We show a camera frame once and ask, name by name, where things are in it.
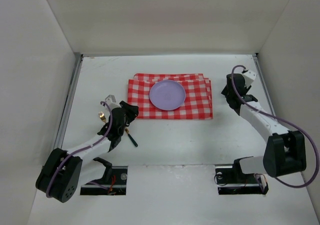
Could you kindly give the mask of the gold knife green handle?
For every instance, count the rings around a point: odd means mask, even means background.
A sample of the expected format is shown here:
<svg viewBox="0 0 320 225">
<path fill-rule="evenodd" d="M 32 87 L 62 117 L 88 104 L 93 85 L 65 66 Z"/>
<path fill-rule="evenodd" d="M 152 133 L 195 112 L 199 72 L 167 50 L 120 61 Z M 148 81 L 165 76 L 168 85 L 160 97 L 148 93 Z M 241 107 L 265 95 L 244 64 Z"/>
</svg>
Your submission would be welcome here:
<svg viewBox="0 0 320 225">
<path fill-rule="evenodd" d="M 135 141 L 135 139 L 131 136 L 129 129 L 125 128 L 125 132 L 126 132 L 127 136 L 129 137 L 130 141 L 132 142 L 132 144 L 137 148 L 139 145 Z"/>
</svg>

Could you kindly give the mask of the gold fork green handle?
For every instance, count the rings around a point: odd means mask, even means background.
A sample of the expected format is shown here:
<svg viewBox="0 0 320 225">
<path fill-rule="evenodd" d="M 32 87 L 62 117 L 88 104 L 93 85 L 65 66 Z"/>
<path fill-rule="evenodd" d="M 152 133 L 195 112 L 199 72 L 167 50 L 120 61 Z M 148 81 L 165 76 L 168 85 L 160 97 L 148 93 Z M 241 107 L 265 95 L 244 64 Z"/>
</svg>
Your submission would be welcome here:
<svg viewBox="0 0 320 225">
<path fill-rule="evenodd" d="M 102 111 L 99 112 L 98 115 L 99 115 L 100 120 L 101 120 L 103 123 L 106 123 L 106 122 L 107 122 L 106 116 L 105 116 L 105 114 L 104 114 Z"/>
</svg>

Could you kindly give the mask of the red white checkered cloth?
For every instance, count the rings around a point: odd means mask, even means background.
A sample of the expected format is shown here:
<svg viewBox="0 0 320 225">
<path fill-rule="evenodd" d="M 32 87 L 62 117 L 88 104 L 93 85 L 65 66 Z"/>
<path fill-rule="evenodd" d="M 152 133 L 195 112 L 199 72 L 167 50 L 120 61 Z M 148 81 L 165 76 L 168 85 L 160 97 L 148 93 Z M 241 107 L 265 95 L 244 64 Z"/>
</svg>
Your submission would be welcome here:
<svg viewBox="0 0 320 225">
<path fill-rule="evenodd" d="M 152 86 L 163 80 L 178 82 L 186 92 L 182 106 L 173 111 L 156 108 L 149 98 Z M 202 73 L 137 73 L 128 80 L 127 103 L 138 107 L 139 119 L 208 120 L 213 118 L 211 80 L 204 77 Z"/>
</svg>

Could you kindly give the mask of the purple plastic plate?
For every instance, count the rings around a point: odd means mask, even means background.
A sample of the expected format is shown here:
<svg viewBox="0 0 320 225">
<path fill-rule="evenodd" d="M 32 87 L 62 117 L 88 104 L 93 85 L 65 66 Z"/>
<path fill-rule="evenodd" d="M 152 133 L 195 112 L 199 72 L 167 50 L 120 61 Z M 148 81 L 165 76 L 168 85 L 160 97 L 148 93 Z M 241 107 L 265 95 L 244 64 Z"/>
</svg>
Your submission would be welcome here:
<svg viewBox="0 0 320 225">
<path fill-rule="evenodd" d="M 156 108 L 163 111 L 173 111 L 184 104 L 186 91 L 177 81 L 162 80 L 151 87 L 149 99 Z"/>
</svg>

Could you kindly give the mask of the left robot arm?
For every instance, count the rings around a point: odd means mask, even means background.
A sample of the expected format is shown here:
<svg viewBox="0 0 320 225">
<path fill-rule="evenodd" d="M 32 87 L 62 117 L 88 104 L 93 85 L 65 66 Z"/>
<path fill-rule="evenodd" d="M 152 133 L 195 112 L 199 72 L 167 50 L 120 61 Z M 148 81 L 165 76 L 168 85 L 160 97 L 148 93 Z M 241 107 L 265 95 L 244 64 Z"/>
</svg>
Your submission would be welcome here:
<svg viewBox="0 0 320 225">
<path fill-rule="evenodd" d="M 86 184 L 103 187 L 114 181 L 113 165 L 102 155 L 114 150 L 122 140 L 127 127 L 139 115 L 136 105 L 121 101 L 101 101 L 109 111 L 108 120 L 89 141 L 69 150 L 55 148 L 47 158 L 35 182 L 37 190 L 61 203 L 67 202 L 78 186 Z"/>
</svg>

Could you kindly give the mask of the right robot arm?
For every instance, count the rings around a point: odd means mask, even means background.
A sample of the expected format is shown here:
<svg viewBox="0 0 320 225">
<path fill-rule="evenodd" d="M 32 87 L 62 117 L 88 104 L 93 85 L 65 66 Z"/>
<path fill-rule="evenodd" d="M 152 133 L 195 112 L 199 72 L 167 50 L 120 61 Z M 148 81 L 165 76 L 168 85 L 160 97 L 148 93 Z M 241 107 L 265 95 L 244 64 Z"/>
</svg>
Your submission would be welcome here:
<svg viewBox="0 0 320 225">
<path fill-rule="evenodd" d="M 307 167 L 304 135 L 262 114 L 265 110 L 248 94 L 254 79 L 244 73 L 228 74 L 221 92 L 229 107 L 250 123 L 266 142 L 262 156 L 243 157 L 234 162 L 239 164 L 243 174 L 268 174 L 272 178 L 304 171 Z"/>
</svg>

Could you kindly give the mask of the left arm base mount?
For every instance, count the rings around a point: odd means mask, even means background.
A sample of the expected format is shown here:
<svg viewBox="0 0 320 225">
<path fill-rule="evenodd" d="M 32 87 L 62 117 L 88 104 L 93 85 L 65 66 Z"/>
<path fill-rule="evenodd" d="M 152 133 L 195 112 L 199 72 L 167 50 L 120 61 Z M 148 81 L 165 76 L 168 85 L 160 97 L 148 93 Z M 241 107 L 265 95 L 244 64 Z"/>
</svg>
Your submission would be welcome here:
<svg viewBox="0 0 320 225">
<path fill-rule="evenodd" d="M 114 166 L 111 162 L 97 157 L 81 174 L 81 196 L 125 196 L 127 193 L 127 166 Z"/>
</svg>

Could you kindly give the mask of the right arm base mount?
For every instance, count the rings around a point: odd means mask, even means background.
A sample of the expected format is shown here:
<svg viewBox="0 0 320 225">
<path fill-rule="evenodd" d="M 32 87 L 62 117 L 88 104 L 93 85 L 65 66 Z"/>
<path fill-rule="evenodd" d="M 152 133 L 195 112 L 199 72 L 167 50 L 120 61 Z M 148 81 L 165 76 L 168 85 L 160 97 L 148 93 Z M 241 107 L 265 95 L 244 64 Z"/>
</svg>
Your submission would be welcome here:
<svg viewBox="0 0 320 225">
<path fill-rule="evenodd" d="M 263 195 L 269 191 L 264 174 L 243 173 L 240 158 L 231 164 L 217 164 L 213 177 L 219 195 Z"/>
</svg>

